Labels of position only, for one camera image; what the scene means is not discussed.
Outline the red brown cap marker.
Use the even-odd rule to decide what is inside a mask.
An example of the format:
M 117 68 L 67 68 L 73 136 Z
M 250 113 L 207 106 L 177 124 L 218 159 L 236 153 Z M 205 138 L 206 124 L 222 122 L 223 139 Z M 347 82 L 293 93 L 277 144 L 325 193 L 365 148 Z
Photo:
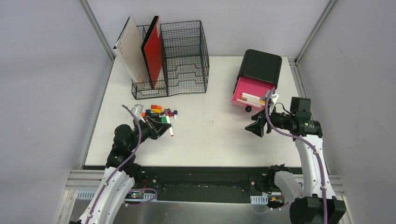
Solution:
M 164 113 L 165 113 L 165 118 L 166 118 L 166 120 L 167 120 L 167 123 L 170 125 L 170 127 L 169 127 L 170 135 L 171 135 L 171 137 L 173 137 L 173 136 L 174 136 L 174 133 L 173 133 L 173 129 L 172 129 L 172 126 L 171 126 L 171 122 L 170 122 L 170 117 L 169 117 L 168 109 L 165 109 L 165 110 L 164 110 Z

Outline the brown cap white marker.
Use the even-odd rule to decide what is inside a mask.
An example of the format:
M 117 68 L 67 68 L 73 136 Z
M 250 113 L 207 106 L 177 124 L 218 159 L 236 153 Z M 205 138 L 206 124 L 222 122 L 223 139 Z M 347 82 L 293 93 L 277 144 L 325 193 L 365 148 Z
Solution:
M 256 100 L 252 100 L 252 99 L 249 99 L 249 98 L 240 98 L 241 100 L 244 100 L 244 101 L 250 101 L 250 102 L 253 102 L 253 103 L 256 103 L 256 104 L 265 104 L 265 101 L 264 102 L 262 102 L 262 101 L 256 101 Z

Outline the yellow cap white marker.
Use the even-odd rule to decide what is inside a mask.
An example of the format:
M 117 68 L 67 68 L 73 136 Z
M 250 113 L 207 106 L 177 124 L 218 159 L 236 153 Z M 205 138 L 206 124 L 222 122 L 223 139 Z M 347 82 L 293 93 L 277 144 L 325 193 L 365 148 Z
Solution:
M 265 102 L 264 101 L 254 101 L 254 100 L 250 100 L 250 99 L 248 99 L 248 98 L 242 98 L 242 99 L 240 99 L 242 102 L 244 102 L 244 103 L 246 103 L 246 104 L 249 104 L 249 105 L 252 105 L 252 106 L 255 106 L 255 107 L 263 107 L 263 106 L 265 106 Z

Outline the purple cap white marker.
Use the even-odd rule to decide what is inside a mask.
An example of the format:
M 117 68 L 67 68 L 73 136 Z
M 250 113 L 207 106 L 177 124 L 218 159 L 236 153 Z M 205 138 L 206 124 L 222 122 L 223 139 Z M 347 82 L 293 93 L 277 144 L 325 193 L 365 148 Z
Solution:
M 244 93 L 244 92 L 241 93 L 241 97 L 264 102 L 264 100 L 262 98 L 260 98 L 258 96 L 254 96 L 254 95 L 248 94 L 248 93 Z

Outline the black pink drawer unit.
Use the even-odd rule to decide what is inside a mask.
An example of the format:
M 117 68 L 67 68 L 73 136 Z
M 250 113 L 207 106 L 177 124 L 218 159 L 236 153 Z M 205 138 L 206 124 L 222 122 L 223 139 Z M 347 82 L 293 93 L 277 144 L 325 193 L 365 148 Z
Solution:
M 236 100 L 241 98 L 243 92 L 264 100 L 267 91 L 278 87 L 282 62 L 281 56 L 255 49 L 246 50 L 236 78 L 231 102 L 243 107 L 246 112 L 262 110 L 264 106 L 252 107 Z

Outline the red A4 folder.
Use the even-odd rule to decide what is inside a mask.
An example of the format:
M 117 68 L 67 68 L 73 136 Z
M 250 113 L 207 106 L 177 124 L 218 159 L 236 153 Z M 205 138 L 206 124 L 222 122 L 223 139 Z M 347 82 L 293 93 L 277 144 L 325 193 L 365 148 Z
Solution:
M 162 64 L 162 35 L 159 16 L 154 16 L 143 39 L 141 51 L 148 70 L 151 88 L 155 88 Z

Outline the white A4 folder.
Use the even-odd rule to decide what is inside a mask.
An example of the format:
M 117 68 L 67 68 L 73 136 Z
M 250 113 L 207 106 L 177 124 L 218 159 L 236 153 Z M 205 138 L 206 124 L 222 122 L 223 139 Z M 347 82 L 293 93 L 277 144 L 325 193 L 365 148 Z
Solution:
M 145 82 L 149 77 L 141 51 L 142 43 L 143 38 L 139 29 L 132 17 L 128 17 L 113 47 L 113 52 L 135 83 Z

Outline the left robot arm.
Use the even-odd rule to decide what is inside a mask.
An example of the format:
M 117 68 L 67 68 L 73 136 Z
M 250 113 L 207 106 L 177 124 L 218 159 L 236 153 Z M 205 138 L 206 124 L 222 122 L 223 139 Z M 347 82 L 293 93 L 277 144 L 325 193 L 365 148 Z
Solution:
M 114 130 L 113 144 L 100 185 L 77 224 L 111 224 L 131 189 L 142 184 L 136 152 L 147 139 L 156 140 L 172 125 L 151 117 L 133 116 L 133 127 L 121 124 Z

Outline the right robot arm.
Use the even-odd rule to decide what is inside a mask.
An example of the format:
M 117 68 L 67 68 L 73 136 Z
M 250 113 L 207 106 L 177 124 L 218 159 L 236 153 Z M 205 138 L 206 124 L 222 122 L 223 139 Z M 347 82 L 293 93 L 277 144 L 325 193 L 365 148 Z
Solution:
M 344 201 L 338 200 L 333 190 L 323 156 L 323 132 L 319 121 L 311 118 L 311 100 L 293 97 L 290 113 L 276 112 L 274 99 L 254 115 L 254 123 L 245 129 L 262 137 L 264 125 L 267 133 L 272 130 L 291 137 L 300 157 L 303 183 L 280 166 L 265 178 L 271 191 L 284 195 L 284 204 L 289 206 L 293 224 L 337 224 L 347 211 Z

